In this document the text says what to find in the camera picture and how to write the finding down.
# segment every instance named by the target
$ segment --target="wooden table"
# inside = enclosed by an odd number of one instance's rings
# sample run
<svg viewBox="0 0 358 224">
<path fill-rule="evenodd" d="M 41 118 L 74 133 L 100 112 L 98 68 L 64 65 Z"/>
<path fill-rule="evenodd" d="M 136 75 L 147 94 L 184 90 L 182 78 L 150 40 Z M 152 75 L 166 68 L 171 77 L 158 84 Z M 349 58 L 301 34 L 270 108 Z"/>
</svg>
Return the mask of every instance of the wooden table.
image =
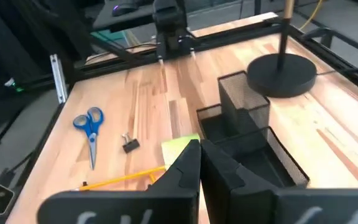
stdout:
<svg viewBox="0 0 358 224">
<path fill-rule="evenodd" d="M 274 16 L 262 14 L 194 33 L 207 35 Z M 196 110 L 219 103 L 217 77 L 246 70 L 253 59 L 277 52 L 277 46 L 278 35 L 269 35 L 171 60 L 163 68 L 156 63 L 78 82 L 7 222 L 35 223 L 46 198 L 83 181 L 92 184 L 162 165 L 162 141 L 201 135 Z M 319 73 L 332 70 L 292 39 L 288 52 L 310 58 Z M 358 188 L 358 87 L 332 73 L 318 77 L 304 95 L 270 100 L 270 125 L 309 175 L 309 187 Z M 92 106 L 105 114 L 94 171 L 85 134 L 72 125 L 74 117 Z M 126 131 L 141 145 L 130 154 L 122 150 Z M 147 184 L 145 177 L 104 189 L 145 190 Z M 208 223 L 207 217 L 201 206 L 201 222 Z"/>
</svg>

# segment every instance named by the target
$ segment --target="black metal frame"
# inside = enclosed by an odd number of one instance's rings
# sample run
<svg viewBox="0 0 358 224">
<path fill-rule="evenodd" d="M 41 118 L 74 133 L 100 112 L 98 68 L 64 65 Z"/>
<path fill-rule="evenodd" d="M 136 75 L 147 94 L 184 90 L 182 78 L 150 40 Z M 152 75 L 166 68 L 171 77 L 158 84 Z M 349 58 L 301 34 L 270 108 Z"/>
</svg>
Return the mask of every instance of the black metal frame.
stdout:
<svg viewBox="0 0 358 224">
<path fill-rule="evenodd" d="M 224 45 L 235 44 L 238 42 L 255 39 L 258 37 L 263 37 L 270 34 L 277 34 L 280 32 L 281 22 L 282 20 L 276 17 L 273 19 L 268 19 L 266 21 L 258 22 L 248 26 L 238 27 L 235 29 L 226 30 L 215 34 L 199 37 L 198 40 L 202 44 L 195 47 L 195 52 L 209 50 L 216 47 L 222 47 Z M 341 35 L 338 34 L 336 35 L 336 34 L 337 32 L 332 33 L 332 35 L 335 35 L 338 38 L 343 37 Z M 304 46 L 306 49 L 308 49 L 310 52 L 317 55 L 321 60 L 326 62 L 332 68 L 338 70 L 339 73 L 341 73 L 344 77 L 346 77 L 352 83 L 358 86 L 358 72 L 357 75 L 355 75 L 354 72 L 346 72 L 346 70 L 355 69 L 355 67 L 351 65 L 349 62 L 345 61 L 343 58 L 330 51 L 328 47 L 310 38 L 308 34 L 305 35 L 296 27 L 290 26 L 289 35 L 297 42 L 299 42 L 302 46 Z M 73 80 L 73 82 L 70 83 L 68 94 L 70 94 L 73 85 L 77 81 L 86 80 L 89 78 L 94 78 L 108 73 L 118 72 L 121 70 L 127 70 L 141 65 L 148 65 L 151 63 L 156 63 L 158 61 L 155 49 L 139 52 L 136 53 L 136 55 L 141 56 L 139 57 L 141 59 L 136 63 L 127 62 L 121 58 L 114 58 L 111 60 L 94 63 L 80 68 L 83 75 L 80 77 L 76 77 Z M 50 88 L 54 86 L 53 81 L 48 80 L 47 77 L 45 77 L 42 81 L 43 82 L 38 83 L 36 88 Z M 55 126 L 55 123 L 58 117 L 60 116 L 63 107 L 64 104 L 60 104 L 58 106 L 56 112 L 54 113 L 51 119 L 50 124 L 45 130 L 44 135 L 42 136 L 40 142 L 35 148 L 34 153 L 30 158 L 30 161 L 27 163 L 23 173 L 19 177 L 19 180 L 16 184 L 16 188 L 18 189 L 17 192 L 18 194 L 22 190 L 27 178 L 29 177 L 32 168 L 34 167 L 42 149 L 44 148 L 44 145 L 50 133 L 52 132 L 52 129 Z"/>
</svg>

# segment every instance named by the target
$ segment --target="scissor blade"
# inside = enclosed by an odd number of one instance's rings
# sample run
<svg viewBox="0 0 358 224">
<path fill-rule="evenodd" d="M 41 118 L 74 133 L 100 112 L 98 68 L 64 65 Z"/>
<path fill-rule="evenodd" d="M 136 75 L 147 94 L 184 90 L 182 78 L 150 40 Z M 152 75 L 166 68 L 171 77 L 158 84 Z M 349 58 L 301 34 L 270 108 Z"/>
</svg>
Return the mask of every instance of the scissor blade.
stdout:
<svg viewBox="0 0 358 224">
<path fill-rule="evenodd" d="M 89 138 L 89 163 L 91 164 L 91 169 L 94 170 L 96 165 L 96 133 L 92 133 Z"/>
</svg>

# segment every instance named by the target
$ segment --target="lamp base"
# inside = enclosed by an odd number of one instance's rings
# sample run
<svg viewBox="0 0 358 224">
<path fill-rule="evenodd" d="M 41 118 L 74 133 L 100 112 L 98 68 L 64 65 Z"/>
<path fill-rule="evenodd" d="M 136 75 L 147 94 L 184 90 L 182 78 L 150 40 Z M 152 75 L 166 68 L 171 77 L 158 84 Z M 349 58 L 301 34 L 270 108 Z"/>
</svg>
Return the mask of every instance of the lamp base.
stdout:
<svg viewBox="0 0 358 224">
<path fill-rule="evenodd" d="M 278 54 L 261 56 L 248 66 L 248 85 L 261 95 L 289 98 L 309 91 L 316 81 L 316 66 L 307 58 L 285 54 L 281 71 Z"/>
</svg>

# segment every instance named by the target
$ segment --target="floor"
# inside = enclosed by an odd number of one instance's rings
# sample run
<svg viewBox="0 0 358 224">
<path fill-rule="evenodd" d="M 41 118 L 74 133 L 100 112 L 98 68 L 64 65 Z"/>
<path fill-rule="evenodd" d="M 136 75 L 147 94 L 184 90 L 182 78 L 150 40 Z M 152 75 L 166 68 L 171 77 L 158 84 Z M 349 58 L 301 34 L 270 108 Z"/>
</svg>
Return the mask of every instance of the floor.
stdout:
<svg viewBox="0 0 358 224">
<path fill-rule="evenodd" d="M 253 1 L 245 0 L 241 16 L 251 16 L 254 10 L 253 5 Z M 273 3 L 264 0 L 262 12 L 276 11 L 282 9 L 283 5 L 284 0 L 275 0 Z M 301 7 L 299 10 L 310 15 L 315 5 Z M 232 2 L 213 9 L 192 12 L 189 15 L 188 23 L 191 30 L 196 30 L 233 21 L 239 18 L 239 8 L 239 2 Z M 318 12 L 316 20 L 358 41 L 358 3 L 350 0 L 326 1 Z M 305 19 L 294 15 L 293 25 L 300 27 L 304 22 Z M 316 26 L 310 24 L 304 31 L 314 28 Z M 149 41 L 151 35 L 155 33 L 153 25 L 132 29 L 132 31 L 140 41 Z M 351 46 L 334 39 L 332 50 L 358 67 L 358 51 Z M 0 145 L 0 173 L 4 168 L 17 164 L 24 156 L 35 149 L 57 105 L 55 91 L 48 91 L 21 113 L 2 139 L 2 144 Z M 21 169 L 22 167 L 18 169 L 18 174 L 21 173 Z"/>
</svg>

